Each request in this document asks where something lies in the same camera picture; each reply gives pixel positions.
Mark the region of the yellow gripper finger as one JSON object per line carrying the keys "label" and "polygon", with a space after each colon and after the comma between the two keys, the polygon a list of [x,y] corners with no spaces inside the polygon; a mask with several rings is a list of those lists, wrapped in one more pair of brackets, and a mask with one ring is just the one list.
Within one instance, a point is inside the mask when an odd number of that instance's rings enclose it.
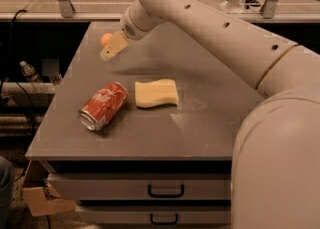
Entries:
{"label": "yellow gripper finger", "polygon": [[116,31],[107,45],[102,46],[100,56],[103,60],[110,60],[128,46],[128,39],[122,31]]}

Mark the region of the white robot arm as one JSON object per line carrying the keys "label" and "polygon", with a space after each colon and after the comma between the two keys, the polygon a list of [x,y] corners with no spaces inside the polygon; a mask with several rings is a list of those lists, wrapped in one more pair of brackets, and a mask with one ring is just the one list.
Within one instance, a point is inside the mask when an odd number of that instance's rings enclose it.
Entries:
{"label": "white robot arm", "polygon": [[135,0],[109,59],[169,21],[265,96],[233,149],[232,229],[320,229],[320,56],[197,0]]}

